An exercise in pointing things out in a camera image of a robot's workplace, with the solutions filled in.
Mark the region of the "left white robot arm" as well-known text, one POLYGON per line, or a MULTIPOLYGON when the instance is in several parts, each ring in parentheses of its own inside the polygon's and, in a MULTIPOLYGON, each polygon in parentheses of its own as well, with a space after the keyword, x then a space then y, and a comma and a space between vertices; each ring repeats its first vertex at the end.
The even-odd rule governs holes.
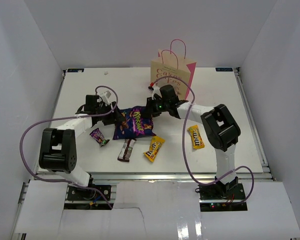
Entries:
POLYGON ((79 185, 78 193, 89 200, 95 196, 96 187, 91 175, 78 164, 76 138, 101 121, 104 125, 123 120, 117 103, 110 101, 110 91, 88 94, 74 119, 56 128, 46 128, 42 133, 39 167, 57 173, 71 184, 79 185))

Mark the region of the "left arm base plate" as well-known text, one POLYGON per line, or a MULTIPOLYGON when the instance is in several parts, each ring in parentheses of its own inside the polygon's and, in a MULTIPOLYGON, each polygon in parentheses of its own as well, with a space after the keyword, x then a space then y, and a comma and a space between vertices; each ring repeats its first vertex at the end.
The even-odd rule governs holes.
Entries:
MULTIPOLYGON (((91 185, 92 188, 99 190, 107 201, 111 202, 111 185, 91 185)), ((65 197, 65 210, 111 210, 105 199, 97 191, 86 190, 75 186, 69 186, 65 197)))

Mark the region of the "purple Krokant snack bag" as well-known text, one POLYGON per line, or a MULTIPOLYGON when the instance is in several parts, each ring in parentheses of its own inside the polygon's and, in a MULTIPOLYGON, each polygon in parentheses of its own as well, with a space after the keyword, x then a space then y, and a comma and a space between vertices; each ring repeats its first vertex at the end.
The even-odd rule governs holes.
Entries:
POLYGON ((145 106, 139 105, 120 110, 124 120, 115 124, 112 139, 123 140, 156 136, 153 132, 154 123, 152 117, 142 117, 145 110, 145 106))

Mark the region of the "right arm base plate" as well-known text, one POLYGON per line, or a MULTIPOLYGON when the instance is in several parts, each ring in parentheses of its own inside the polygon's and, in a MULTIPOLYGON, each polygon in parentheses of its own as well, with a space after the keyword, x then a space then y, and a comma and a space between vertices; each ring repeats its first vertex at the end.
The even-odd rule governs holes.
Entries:
POLYGON ((248 210, 242 183, 223 194, 215 185, 199 185, 195 192, 199 195, 200 211, 203 212, 244 212, 248 210))

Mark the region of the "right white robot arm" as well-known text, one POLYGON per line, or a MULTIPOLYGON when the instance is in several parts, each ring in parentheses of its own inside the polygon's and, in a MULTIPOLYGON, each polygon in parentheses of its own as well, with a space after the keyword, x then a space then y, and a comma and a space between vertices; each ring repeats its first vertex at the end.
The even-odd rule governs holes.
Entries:
POLYGON ((152 95, 146 100, 143 117, 158 117, 161 113, 168 112, 170 116, 184 120, 182 154, 186 169, 193 181, 201 186, 214 186, 216 195, 223 200, 232 196, 234 188, 238 185, 235 171, 235 149, 241 130, 228 108, 224 104, 208 107, 180 100, 170 84, 162 87, 151 84, 148 89, 152 95), (215 180, 210 183, 200 183, 190 170, 185 150, 187 120, 201 123, 208 142, 214 147, 217 171, 215 180))

